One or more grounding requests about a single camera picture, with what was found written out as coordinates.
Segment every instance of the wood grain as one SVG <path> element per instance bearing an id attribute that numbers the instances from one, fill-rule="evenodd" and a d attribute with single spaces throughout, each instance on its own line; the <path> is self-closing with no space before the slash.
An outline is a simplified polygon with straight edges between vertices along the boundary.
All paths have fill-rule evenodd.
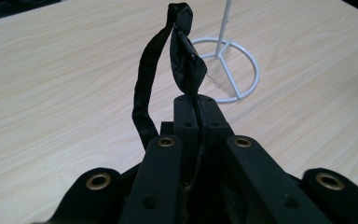
<path id="1" fill-rule="evenodd" d="M 225 2 L 188 3 L 190 38 L 218 36 Z M 0 20 L 0 223 L 47 220 L 84 172 L 124 172 L 142 160 L 133 87 L 168 4 L 73 0 Z M 325 167 L 358 184 L 358 10 L 338 0 L 234 1 L 226 37 L 261 71 L 250 97 L 221 105 L 234 132 L 290 174 Z M 246 89 L 249 61 L 235 49 L 226 57 Z M 220 89 L 206 78 L 200 93 L 232 95 L 219 64 L 207 64 Z M 157 126 L 172 120 L 180 94 L 165 49 L 150 106 Z"/>

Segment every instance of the light wood surface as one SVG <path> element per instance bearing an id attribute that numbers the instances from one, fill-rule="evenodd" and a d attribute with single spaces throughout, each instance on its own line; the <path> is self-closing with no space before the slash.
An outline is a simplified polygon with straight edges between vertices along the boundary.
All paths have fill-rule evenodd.
<path id="1" fill-rule="evenodd" d="M 1 224 L 45 221 L 86 171 L 124 172 L 142 160 L 133 87 L 169 3 L 72 0 L 0 20 Z M 225 1 L 188 3 L 190 38 L 218 36 Z M 255 138 L 287 173 L 324 167 L 358 184 L 358 10 L 338 0 L 234 1 L 226 37 L 261 72 L 250 97 L 221 105 L 234 132 Z M 245 89 L 249 61 L 235 49 L 227 61 Z M 220 89 L 206 78 L 200 93 L 232 95 L 219 63 L 207 65 Z M 150 106 L 158 126 L 172 120 L 180 94 L 166 48 Z"/>

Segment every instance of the hole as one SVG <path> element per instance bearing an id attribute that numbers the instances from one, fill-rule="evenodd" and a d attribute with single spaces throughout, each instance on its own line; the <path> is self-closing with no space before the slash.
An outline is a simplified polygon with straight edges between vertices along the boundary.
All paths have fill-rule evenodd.
<path id="1" fill-rule="evenodd" d="M 155 209 L 157 208 L 159 203 L 159 199 L 156 196 L 148 196 L 145 197 L 144 200 L 142 201 L 142 205 L 144 206 L 145 209 L 147 210 L 151 210 L 151 209 Z"/>
<path id="2" fill-rule="evenodd" d="M 237 145 L 239 147 L 249 147 L 252 145 L 252 143 L 251 143 L 251 141 L 249 141 L 246 138 L 236 138 L 235 145 Z"/>
<path id="3" fill-rule="evenodd" d="M 319 173 L 316 175 L 316 180 L 319 184 L 324 186 L 325 188 L 332 189 L 332 190 L 342 190 L 345 188 L 342 181 L 336 178 L 333 175 L 328 173 Z"/>
<path id="4" fill-rule="evenodd" d="M 287 194 L 283 195 L 281 203 L 289 209 L 297 209 L 299 207 L 299 203 Z"/>
<path id="5" fill-rule="evenodd" d="M 166 138 L 160 138 L 158 140 L 158 145 L 161 147 L 171 147 L 175 144 L 175 140 L 172 138 L 166 137 Z"/>
<path id="6" fill-rule="evenodd" d="M 86 182 L 86 187 L 92 190 L 104 189 L 111 181 L 111 177 L 107 173 L 93 175 Z"/>
<path id="7" fill-rule="evenodd" d="M 92 185 L 101 185 L 105 181 L 106 181 L 106 178 L 104 176 L 97 176 L 91 181 L 91 183 L 92 183 Z"/>

